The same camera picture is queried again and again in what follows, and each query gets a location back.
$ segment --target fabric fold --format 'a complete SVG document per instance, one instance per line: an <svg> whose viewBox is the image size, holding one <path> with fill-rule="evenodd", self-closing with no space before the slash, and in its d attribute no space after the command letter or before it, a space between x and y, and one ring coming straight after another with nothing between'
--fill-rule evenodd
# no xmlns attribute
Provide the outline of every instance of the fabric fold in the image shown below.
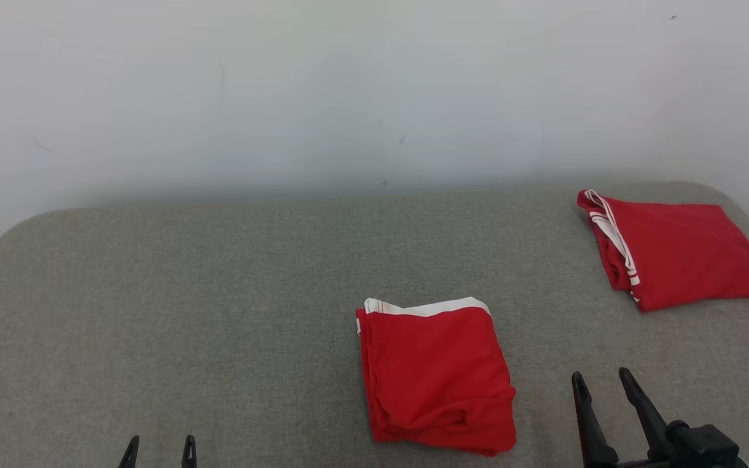
<svg viewBox="0 0 749 468"><path fill-rule="evenodd" d="M472 297L357 310L375 441L415 441L487 456L516 443L507 363L487 305Z"/></svg>
<svg viewBox="0 0 749 468"><path fill-rule="evenodd" d="M581 190L612 288L641 311L749 297L749 242L719 205L638 203Z"/></svg>

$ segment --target gray fabric surface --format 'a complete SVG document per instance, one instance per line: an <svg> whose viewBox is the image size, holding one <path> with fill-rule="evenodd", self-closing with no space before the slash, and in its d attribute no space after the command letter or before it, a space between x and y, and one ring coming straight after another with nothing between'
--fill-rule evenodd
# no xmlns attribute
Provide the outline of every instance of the gray fabric surface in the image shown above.
<svg viewBox="0 0 749 468"><path fill-rule="evenodd" d="M749 461L749 300L641 315L612 291L577 190L59 211L0 240L0 466L579 466L571 373L607 441L646 452L629 367L666 420ZM594 187L721 204L687 183ZM518 389L493 459L369 436L354 309L474 296Z"/></svg>

